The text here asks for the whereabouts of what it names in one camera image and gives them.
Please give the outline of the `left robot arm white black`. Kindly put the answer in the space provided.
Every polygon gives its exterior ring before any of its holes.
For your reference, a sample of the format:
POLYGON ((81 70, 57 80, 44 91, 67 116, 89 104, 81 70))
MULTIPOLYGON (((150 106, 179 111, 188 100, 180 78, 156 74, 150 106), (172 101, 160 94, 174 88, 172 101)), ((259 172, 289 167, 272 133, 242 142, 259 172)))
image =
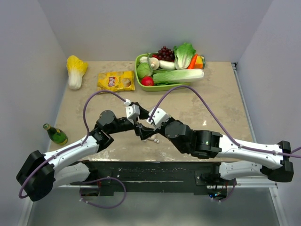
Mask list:
POLYGON ((55 177, 59 172, 74 166, 75 161, 109 147, 114 141, 111 134, 134 130, 139 119, 149 117, 149 111, 137 102, 131 102, 125 110, 126 116, 121 118, 111 110, 103 111, 87 136, 66 147, 45 154, 38 150, 30 153, 16 176, 21 191, 33 202, 41 200, 58 182, 55 177))

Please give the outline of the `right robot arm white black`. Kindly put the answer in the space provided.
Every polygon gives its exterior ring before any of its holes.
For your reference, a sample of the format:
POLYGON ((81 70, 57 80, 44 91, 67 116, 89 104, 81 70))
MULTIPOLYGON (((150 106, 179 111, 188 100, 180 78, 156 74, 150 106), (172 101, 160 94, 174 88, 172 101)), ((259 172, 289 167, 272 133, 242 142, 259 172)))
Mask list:
POLYGON ((165 136, 183 154, 199 159, 233 158, 234 163, 224 163, 210 172, 210 181, 220 185, 225 180, 263 176, 275 182, 291 182, 294 170, 289 158, 290 143, 281 141, 265 145, 231 138, 209 130, 193 130, 178 120, 148 122, 155 132, 165 136))

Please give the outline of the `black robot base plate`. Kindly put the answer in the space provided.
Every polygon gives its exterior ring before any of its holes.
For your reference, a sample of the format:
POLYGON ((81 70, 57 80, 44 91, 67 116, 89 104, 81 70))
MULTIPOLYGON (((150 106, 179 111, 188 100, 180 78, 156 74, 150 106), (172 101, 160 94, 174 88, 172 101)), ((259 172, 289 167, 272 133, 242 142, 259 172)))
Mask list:
POLYGON ((222 195, 227 195, 226 187, 235 180, 220 177, 218 162, 136 162, 136 161, 83 161, 90 174, 86 179, 91 185, 100 187, 101 195, 114 192, 128 193, 193 193, 209 195, 222 187, 222 195))

